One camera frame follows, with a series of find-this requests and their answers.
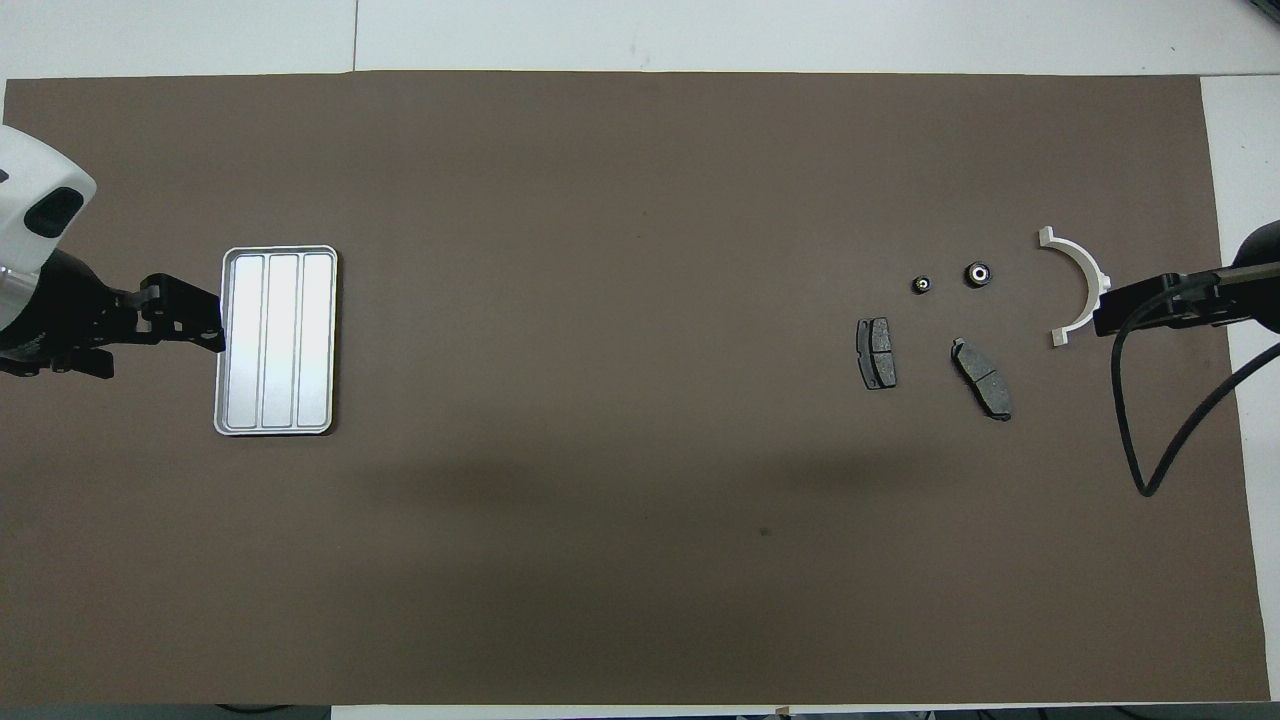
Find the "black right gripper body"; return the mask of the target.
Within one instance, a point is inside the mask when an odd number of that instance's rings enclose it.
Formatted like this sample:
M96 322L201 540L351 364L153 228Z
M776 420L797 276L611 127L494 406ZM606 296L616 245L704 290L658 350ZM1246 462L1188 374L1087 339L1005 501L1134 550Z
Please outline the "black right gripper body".
M1279 328L1279 264L1225 266L1181 278L1178 329L1253 320Z

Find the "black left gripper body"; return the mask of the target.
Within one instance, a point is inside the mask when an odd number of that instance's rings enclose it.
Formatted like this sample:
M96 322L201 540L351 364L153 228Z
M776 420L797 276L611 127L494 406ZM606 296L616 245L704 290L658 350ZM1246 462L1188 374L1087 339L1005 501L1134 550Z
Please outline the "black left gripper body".
M109 345L146 345L129 295L99 279L90 266L56 250L42 265L26 306L3 328L1 369L15 377L42 370L99 379L115 374Z

